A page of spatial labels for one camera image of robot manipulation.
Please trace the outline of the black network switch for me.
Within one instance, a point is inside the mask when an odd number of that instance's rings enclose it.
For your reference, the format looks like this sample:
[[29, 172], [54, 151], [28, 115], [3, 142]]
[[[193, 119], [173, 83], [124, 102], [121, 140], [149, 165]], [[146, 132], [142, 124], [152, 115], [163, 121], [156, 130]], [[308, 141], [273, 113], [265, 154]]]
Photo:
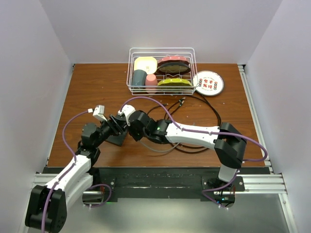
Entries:
[[123, 145], [123, 142], [125, 141], [126, 136], [127, 132], [119, 135], [111, 135], [106, 139], [106, 142], [121, 147]]

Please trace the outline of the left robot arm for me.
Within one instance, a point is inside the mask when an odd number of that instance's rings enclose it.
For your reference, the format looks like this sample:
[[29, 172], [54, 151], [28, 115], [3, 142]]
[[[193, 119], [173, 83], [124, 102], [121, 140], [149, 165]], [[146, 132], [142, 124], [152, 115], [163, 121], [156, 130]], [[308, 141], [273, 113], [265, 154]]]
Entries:
[[101, 179], [93, 166], [100, 155], [99, 145], [110, 136], [124, 133], [128, 116], [119, 112], [106, 119], [93, 114], [101, 124], [87, 123], [82, 128], [81, 141], [69, 164], [45, 185], [36, 185], [30, 194], [25, 226], [43, 233], [58, 233], [67, 219], [68, 209], [84, 191], [96, 190]]

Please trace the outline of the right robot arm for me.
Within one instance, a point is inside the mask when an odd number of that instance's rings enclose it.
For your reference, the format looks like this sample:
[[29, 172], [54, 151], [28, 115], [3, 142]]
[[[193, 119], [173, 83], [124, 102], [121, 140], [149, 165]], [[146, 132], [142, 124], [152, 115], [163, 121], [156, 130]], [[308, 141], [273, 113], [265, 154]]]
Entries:
[[233, 177], [242, 167], [246, 140], [229, 123], [220, 127], [199, 127], [173, 120], [153, 120], [145, 112], [136, 110], [125, 115], [130, 135], [135, 141], [143, 137], [156, 144], [192, 144], [214, 150], [221, 162], [216, 184], [227, 191], [234, 184]]

